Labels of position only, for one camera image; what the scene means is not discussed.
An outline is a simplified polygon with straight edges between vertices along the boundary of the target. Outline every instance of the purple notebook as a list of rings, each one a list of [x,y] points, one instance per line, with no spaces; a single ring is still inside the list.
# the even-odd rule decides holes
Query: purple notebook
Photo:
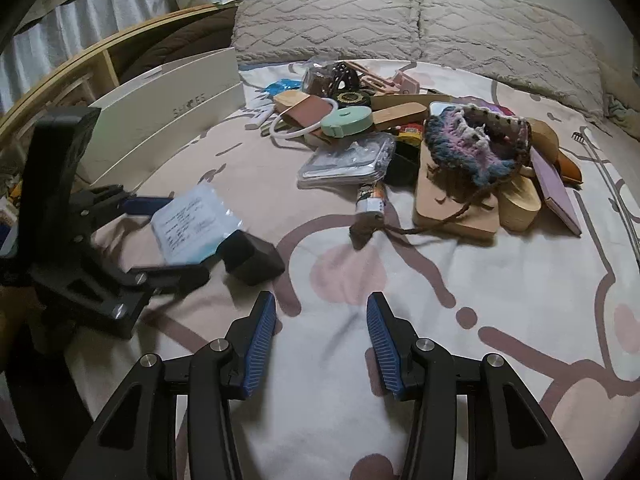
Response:
[[[576,235],[582,234],[578,217],[575,215],[574,206],[571,205],[569,195],[566,193],[560,175],[535,148],[530,151],[531,163],[536,171],[536,177],[542,189],[542,196],[546,206],[556,213],[560,219]]]

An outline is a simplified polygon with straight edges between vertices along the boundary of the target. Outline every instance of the tape roll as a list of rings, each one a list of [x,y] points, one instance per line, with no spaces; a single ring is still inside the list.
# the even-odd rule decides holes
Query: tape roll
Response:
[[[363,92],[341,92],[336,95],[335,100],[338,101],[338,108],[349,106],[368,106],[371,108],[371,97]]]
[[[366,106],[351,106],[334,110],[325,115],[320,121],[322,132],[329,137],[339,139],[359,134],[373,126],[371,108]]]

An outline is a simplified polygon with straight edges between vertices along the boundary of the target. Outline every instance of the bedsheet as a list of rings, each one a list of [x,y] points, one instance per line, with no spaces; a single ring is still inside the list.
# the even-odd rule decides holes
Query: bedsheet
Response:
[[[640,420],[640,280],[626,231],[594,161],[571,134],[598,144],[603,132],[555,101],[462,70],[406,61],[363,60],[380,75],[405,70],[424,88],[473,95],[546,121],[584,177],[569,197],[582,226],[575,237],[548,210],[524,234],[500,229],[491,246],[454,237],[412,235],[407,243],[377,232],[361,251],[348,226],[356,189],[296,187],[310,149],[244,129],[248,108],[203,132],[140,188],[180,194],[210,182],[244,228],[275,244],[287,263],[272,284],[247,287],[222,264],[182,301],[153,300],[133,338],[79,331],[66,359],[92,416],[135,361],[195,352],[245,316],[258,291],[278,305],[273,347],[259,391],[232,404],[244,477],[298,480],[397,478],[412,402],[385,395],[367,333],[366,299],[384,292],[396,316],[452,354],[479,359],[500,352],[558,429],[586,480],[602,480]],[[302,66],[242,72],[248,106],[261,89]],[[605,159],[636,230],[640,208]],[[412,225],[413,196],[390,189],[388,221]],[[121,218],[95,241],[123,268],[160,264],[149,225]],[[186,400],[178,399],[178,477],[188,474]],[[458,398],[455,478],[466,478],[466,400]]]

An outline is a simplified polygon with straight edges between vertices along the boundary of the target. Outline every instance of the blue gripper pad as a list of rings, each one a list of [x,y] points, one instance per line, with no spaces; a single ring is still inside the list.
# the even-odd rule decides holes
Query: blue gripper pad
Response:
[[[369,337],[373,343],[373,349],[376,353],[376,359],[378,360],[386,389],[390,390],[394,397],[398,399],[404,392],[404,384],[400,377],[400,356],[396,351],[396,346],[386,327],[380,308],[376,295],[371,294],[367,300]]]
[[[251,396],[260,384],[276,323],[276,301],[273,294],[269,292],[268,295],[244,358],[242,390],[246,397]]]

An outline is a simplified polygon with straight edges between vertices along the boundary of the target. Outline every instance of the black block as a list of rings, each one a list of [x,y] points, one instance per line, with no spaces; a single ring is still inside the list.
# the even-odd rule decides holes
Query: black block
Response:
[[[216,254],[224,261],[226,272],[247,285],[272,280],[285,269],[273,244],[240,230],[231,233]]]
[[[396,152],[386,168],[384,183],[390,186],[415,186],[420,171],[420,148],[396,142]]]

